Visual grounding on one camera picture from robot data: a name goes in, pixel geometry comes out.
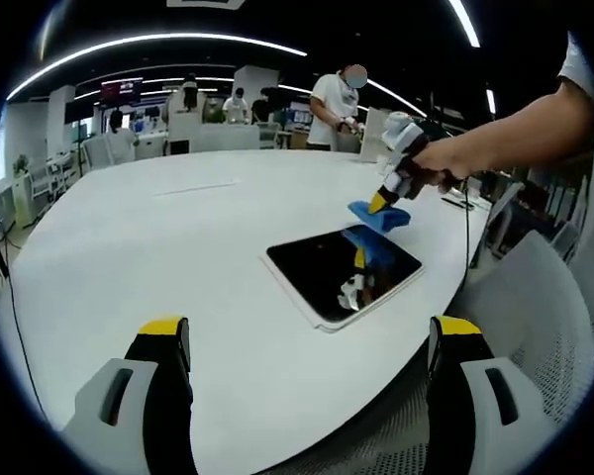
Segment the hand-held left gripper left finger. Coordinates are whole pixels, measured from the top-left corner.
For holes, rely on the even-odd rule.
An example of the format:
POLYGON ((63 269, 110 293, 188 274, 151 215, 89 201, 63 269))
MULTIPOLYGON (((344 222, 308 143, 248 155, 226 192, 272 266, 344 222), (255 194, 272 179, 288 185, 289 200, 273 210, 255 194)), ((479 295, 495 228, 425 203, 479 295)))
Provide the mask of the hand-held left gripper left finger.
POLYGON ((190 369, 188 320, 145 324, 77 392, 65 442, 96 474, 195 474, 190 369))

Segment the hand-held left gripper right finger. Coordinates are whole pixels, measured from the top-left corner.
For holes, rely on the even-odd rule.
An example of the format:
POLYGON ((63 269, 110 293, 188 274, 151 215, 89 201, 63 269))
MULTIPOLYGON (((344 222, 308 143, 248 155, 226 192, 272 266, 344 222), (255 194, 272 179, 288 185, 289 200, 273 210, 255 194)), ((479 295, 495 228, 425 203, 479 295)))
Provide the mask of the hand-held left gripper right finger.
POLYGON ((468 320, 431 318, 429 474, 518 474, 550 441, 538 387, 468 320))

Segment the person's right hand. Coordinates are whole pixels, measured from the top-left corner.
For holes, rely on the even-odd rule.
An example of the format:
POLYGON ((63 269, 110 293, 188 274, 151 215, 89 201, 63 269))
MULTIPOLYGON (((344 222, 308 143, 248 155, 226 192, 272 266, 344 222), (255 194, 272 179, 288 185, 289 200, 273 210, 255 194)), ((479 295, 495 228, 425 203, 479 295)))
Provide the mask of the person's right hand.
POLYGON ((446 193, 454 181, 467 178, 475 171, 469 139, 465 136, 430 142, 414 157, 423 169, 430 170, 429 183, 446 193))

